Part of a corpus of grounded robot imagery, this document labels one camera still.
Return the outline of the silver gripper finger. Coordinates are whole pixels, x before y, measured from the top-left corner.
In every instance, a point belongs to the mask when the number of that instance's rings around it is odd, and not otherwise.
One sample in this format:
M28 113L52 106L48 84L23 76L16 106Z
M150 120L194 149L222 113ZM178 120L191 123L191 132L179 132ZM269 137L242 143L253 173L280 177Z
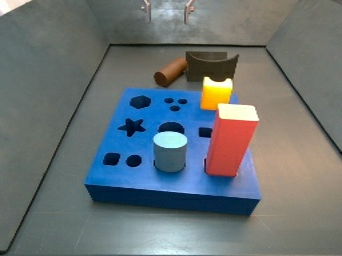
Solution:
M146 20L151 23L151 2L150 0L143 0L142 10L146 13Z
M189 24L190 14L195 10L194 3L195 3L195 0L189 0L189 2L185 5L185 13L183 13L183 22L185 22L185 24Z

